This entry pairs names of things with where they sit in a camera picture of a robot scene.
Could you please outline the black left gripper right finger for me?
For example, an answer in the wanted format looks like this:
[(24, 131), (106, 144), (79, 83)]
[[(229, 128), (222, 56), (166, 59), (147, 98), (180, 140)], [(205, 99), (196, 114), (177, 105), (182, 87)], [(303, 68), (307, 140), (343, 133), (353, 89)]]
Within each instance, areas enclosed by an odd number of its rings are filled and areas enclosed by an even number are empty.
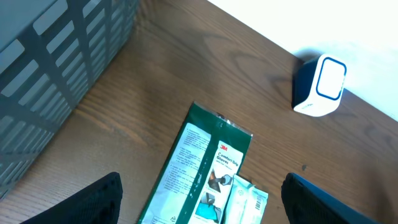
[(290, 223), (376, 224), (295, 173), (286, 175), (281, 198)]

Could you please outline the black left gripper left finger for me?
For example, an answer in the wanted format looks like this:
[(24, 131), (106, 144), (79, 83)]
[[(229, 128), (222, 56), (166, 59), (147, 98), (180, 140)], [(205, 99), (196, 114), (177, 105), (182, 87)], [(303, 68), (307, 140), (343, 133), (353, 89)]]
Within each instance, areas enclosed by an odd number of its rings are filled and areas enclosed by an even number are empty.
[(123, 198), (117, 172), (93, 182), (23, 224), (117, 224)]

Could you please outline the mint green wipes pack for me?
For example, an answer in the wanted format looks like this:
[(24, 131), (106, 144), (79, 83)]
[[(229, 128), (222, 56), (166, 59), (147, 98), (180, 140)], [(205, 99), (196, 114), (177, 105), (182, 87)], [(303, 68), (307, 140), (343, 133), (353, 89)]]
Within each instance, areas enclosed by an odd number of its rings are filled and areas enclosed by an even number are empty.
[(244, 178), (234, 175), (224, 211), (224, 224), (260, 224), (266, 209), (268, 193)]

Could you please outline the white green package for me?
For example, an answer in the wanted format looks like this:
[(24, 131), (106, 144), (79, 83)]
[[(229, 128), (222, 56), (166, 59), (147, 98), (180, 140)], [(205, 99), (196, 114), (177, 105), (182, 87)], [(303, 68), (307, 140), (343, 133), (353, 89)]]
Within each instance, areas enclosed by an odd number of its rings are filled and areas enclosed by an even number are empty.
[(252, 134), (193, 102), (139, 223), (221, 223)]

